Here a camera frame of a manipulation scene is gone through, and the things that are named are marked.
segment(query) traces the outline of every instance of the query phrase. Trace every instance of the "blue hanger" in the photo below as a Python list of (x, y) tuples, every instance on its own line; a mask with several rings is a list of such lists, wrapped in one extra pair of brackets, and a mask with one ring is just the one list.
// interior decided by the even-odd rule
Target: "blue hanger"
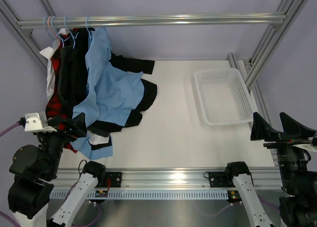
[(93, 37), (92, 37), (92, 32), (88, 30), (88, 25), (87, 25), (87, 20), (88, 20), (89, 16), (86, 15), (86, 30), (88, 31), (88, 35), (89, 35), (89, 42), (91, 43), (93, 41)]
[(51, 34), (49, 33), (49, 31), (48, 31), (47, 28), (46, 28), (46, 25), (45, 25), (46, 19), (47, 19), (47, 16), (44, 17), (43, 26), (44, 26), (44, 29), (46, 30), (46, 32), (48, 33), (48, 35), (50, 36), (50, 38), (52, 39), (52, 48), (53, 48), (53, 47), (54, 47), (54, 40), (55, 40), (55, 38), (51, 36)]
[[(53, 26), (53, 19), (55, 18), (56, 16), (52, 16), (52, 18), (51, 18), (51, 27), (54, 29), (54, 30), (56, 30), (55, 29), (55, 27)], [(68, 37), (67, 39), (63, 39), (58, 33), (57, 33), (57, 36), (60, 38), (60, 40), (61, 40), (61, 42), (62, 42), (62, 44), (63, 44), (63, 48), (64, 48), (64, 42), (66, 41), (66, 40), (68, 40), (70, 37)]]
[(65, 25), (66, 29), (68, 29), (68, 31), (69, 31), (71, 37), (73, 38), (73, 41), (74, 41), (73, 48), (75, 48), (75, 44), (76, 44), (75, 39), (77, 39), (77, 35), (79, 34), (79, 32), (77, 32), (76, 36), (73, 35), (73, 33), (70, 31), (70, 28), (69, 28), (69, 27), (67, 26), (67, 24), (66, 24), (66, 18), (67, 18), (67, 16), (64, 16), (64, 25)]

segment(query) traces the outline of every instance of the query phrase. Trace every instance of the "white laundry basket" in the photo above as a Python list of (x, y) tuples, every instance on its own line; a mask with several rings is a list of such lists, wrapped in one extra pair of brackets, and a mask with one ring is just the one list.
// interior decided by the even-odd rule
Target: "white laundry basket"
[(253, 121), (255, 106), (237, 69), (197, 71), (195, 81), (207, 124), (231, 125)]

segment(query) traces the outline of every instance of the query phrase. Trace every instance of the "light blue shirt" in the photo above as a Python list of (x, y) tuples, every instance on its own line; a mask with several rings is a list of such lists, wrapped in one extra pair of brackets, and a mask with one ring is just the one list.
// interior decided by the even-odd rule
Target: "light blue shirt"
[[(81, 112), (85, 113), (87, 127), (96, 120), (124, 126), (131, 110), (135, 109), (143, 98), (143, 73), (124, 72), (111, 65), (109, 60), (112, 48), (105, 28), (92, 31), (92, 38), (85, 56), (88, 95), (83, 102), (74, 107), (73, 117)], [(87, 134), (86, 137), (78, 138), (71, 144), (75, 150), (91, 160), (112, 156), (112, 146), (92, 151), (88, 143), (89, 138)]]

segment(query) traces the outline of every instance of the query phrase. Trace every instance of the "white table surface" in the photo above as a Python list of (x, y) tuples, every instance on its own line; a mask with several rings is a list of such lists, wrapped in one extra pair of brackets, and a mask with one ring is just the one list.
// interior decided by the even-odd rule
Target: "white table surface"
[[(226, 60), (157, 61), (152, 75), (158, 95), (136, 127), (112, 133), (113, 156), (97, 162), (106, 168), (216, 168), (245, 161), (249, 167), (273, 167), (262, 141), (250, 141), (248, 124), (209, 126), (202, 118), (194, 73), (229, 67)], [(86, 159), (64, 150), (59, 168), (77, 168)]]

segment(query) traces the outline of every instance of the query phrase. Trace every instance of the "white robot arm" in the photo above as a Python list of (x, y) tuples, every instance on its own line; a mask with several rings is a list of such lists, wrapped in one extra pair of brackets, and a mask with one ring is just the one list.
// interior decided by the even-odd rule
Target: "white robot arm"
[(256, 194), (251, 173), (245, 162), (228, 163), (225, 175), (238, 189), (251, 227), (274, 227)]
[(90, 173), (82, 173), (76, 186), (60, 209), (48, 221), (46, 204), (31, 220), (26, 215), (15, 212), (14, 217), (22, 227), (71, 227), (73, 220), (88, 194), (98, 184), (98, 179)]

